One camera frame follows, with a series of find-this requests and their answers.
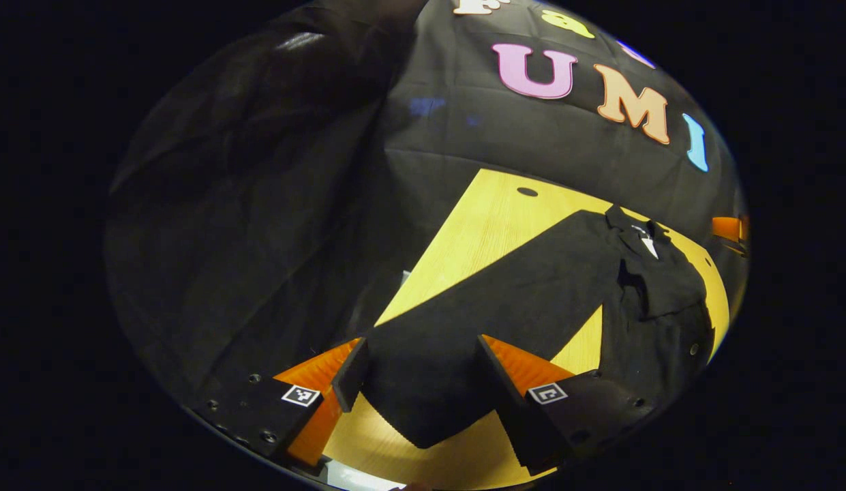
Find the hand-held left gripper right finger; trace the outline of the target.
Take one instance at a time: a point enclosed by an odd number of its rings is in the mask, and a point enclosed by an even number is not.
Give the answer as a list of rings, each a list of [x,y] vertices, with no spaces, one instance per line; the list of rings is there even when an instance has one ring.
[[[598,369],[575,375],[487,335],[477,344],[498,419],[530,475],[603,453],[654,414],[653,401]]]

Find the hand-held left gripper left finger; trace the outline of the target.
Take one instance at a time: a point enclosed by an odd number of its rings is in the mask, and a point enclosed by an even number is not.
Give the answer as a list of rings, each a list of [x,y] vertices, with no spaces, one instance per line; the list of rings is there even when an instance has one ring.
[[[366,339],[298,355],[275,340],[248,340],[217,361],[188,408],[260,459],[317,471],[342,415],[352,410],[369,366]]]

